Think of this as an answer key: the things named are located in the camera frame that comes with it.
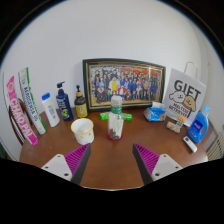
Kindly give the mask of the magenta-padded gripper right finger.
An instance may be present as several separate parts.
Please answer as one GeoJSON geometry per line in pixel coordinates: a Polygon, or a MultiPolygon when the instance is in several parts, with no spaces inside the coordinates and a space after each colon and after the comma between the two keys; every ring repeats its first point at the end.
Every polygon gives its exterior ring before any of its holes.
{"type": "Polygon", "coordinates": [[[139,144],[133,145],[132,152],[145,185],[182,169],[168,154],[158,155],[139,144]]]}

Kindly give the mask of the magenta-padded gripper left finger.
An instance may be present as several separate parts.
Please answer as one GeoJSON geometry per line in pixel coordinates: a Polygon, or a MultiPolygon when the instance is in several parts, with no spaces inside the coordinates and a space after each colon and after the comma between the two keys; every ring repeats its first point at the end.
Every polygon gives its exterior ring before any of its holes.
{"type": "Polygon", "coordinates": [[[56,154],[42,169],[79,185],[90,154],[91,144],[88,143],[66,155],[56,154]]]}

